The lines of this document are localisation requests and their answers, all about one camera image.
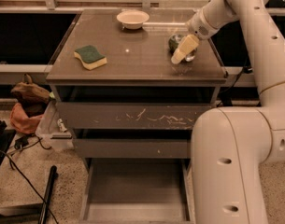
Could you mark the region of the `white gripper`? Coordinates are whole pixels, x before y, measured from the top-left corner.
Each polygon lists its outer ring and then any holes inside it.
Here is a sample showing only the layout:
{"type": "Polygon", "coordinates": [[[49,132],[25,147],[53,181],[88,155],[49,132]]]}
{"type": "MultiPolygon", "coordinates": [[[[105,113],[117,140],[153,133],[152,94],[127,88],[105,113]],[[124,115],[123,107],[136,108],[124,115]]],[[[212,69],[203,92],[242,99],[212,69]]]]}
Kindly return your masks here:
{"type": "Polygon", "coordinates": [[[192,35],[184,36],[178,43],[171,58],[173,64],[179,64],[188,54],[197,49],[199,39],[207,40],[220,30],[217,10],[209,7],[200,8],[186,22],[186,27],[192,35]]]}

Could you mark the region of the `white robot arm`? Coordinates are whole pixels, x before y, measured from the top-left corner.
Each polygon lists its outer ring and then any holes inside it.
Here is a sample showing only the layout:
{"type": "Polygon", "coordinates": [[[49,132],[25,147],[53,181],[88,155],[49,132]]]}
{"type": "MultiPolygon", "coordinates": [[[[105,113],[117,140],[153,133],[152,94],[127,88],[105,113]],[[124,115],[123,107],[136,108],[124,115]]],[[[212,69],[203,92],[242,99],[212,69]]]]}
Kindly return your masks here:
{"type": "Polygon", "coordinates": [[[211,0],[187,22],[172,57],[180,63],[200,41],[239,21],[260,97],[258,107],[221,107],[192,129],[196,224],[268,224],[259,165],[285,161],[285,38],[269,0],[211,0]]]}

